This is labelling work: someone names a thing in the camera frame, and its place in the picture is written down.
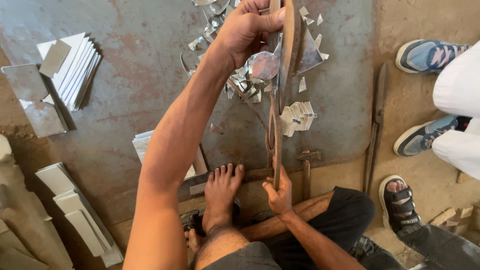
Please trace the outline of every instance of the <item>black sandal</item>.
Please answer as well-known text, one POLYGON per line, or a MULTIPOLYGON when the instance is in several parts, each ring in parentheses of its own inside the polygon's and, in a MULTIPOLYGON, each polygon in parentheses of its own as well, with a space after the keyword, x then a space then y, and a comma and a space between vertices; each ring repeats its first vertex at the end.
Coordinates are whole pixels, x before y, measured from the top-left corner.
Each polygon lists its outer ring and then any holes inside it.
POLYGON ((384 226, 392 229, 394 233, 397 233, 407 226, 421 222, 420 216, 415 212, 415 202, 413 201, 413 193, 410 186, 407 186, 406 189, 401 190, 399 193, 390 192, 387 190, 387 185, 397 180, 407 184, 400 176, 392 175, 385 178, 378 188, 378 196, 382 204, 382 208, 384 209, 384 213, 382 215, 384 226), (410 199, 401 205, 392 203, 406 198, 410 199), (412 214, 406 218, 393 215, 408 212, 412 212, 412 214))

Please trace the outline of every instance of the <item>rusty metal surface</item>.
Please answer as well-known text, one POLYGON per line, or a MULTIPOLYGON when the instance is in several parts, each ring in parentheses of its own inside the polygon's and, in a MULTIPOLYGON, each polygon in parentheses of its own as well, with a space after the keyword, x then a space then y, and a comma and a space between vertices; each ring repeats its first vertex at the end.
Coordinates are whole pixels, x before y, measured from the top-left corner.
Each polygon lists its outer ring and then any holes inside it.
MULTIPOLYGON (((302 4, 307 17, 322 12, 325 21, 308 28, 313 37, 322 34, 320 51, 330 58, 302 74, 307 91, 298 93, 300 78, 293 79, 288 105, 310 101, 319 117, 309 131, 284 137, 288 171, 301 169, 295 156, 304 149, 321 151, 313 167, 350 161, 363 153, 370 132, 372 1, 302 4)), ((48 139, 106 224, 131 218, 141 167, 132 139, 154 129, 185 87, 180 53, 188 66, 204 53, 188 48, 206 26, 202 10, 190 1, 16 0, 0 1, 0 12, 0 44, 12 65, 41 63, 37 43, 81 32, 99 43, 104 59, 91 93, 82 110, 71 112, 77 129, 48 139)), ((254 106, 266 117, 269 93, 262 95, 254 106)), ((225 132, 205 127, 209 169, 230 161, 247 170, 266 167, 264 128, 241 100, 222 93, 209 123, 225 132)))

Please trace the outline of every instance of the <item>hand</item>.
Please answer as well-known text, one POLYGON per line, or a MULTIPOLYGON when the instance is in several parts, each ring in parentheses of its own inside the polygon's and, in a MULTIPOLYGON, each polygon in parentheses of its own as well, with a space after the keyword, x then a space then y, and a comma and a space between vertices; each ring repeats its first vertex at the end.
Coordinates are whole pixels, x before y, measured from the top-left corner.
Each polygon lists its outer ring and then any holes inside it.
MULTIPOLYGON (((273 164, 275 166, 276 157, 273 156, 273 164)), ((280 168, 280 189, 276 191, 272 185, 274 179, 267 177, 268 182, 264 182, 263 186, 268 193, 268 204, 272 212, 277 215, 280 220, 284 216, 293 213, 292 208, 292 182, 288 178, 285 168, 280 168)))
POLYGON ((260 40, 268 36, 266 32, 282 29, 285 8, 260 15, 260 10, 268 7, 269 0, 242 0, 220 29, 214 43, 220 44, 217 49, 224 49, 232 57, 236 68, 260 50, 260 40))

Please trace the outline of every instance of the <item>white pants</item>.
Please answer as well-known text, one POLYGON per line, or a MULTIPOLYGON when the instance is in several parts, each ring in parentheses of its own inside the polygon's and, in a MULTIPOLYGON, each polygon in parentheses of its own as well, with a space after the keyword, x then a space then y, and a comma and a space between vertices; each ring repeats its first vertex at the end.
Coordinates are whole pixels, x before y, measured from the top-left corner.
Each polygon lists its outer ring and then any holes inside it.
POLYGON ((480 180, 480 41, 440 73, 433 102, 444 112, 473 117, 465 132, 447 131, 434 140, 432 149, 439 158, 480 180))

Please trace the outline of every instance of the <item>shoe lace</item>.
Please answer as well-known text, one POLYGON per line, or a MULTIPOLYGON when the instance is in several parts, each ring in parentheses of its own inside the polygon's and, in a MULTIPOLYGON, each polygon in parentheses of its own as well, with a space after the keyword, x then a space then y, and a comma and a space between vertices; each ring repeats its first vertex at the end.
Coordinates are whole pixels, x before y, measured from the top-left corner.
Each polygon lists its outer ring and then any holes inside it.
MULTIPOLYGON (((450 126, 449 130, 455 130, 455 126, 450 126)), ((447 132, 449 130, 448 129, 443 129, 443 130, 434 129, 434 131, 436 131, 436 132, 433 133, 432 135, 430 135, 430 139, 425 139, 425 147, 427 149, 432 148, 433 141, 436 138, 438 138, 440 135, 444 134, 445 132, 447 132)))
POLYGON ((445 64, 448 64, 450 61, 450 55, 452 52, 455 54, 455 57, 458 57, 460 54, 464 53, 466 50, 468 50, 468 45, 450 45, 453 47, 452 49, 449 49, 447 45, 444 45, 443 49, 440 49, 439 47, 436 47, 436 52, 433 56, 432 63, 430 65, 434 65, 435 63, 438 64, 438 67, 442 67, 445 64))

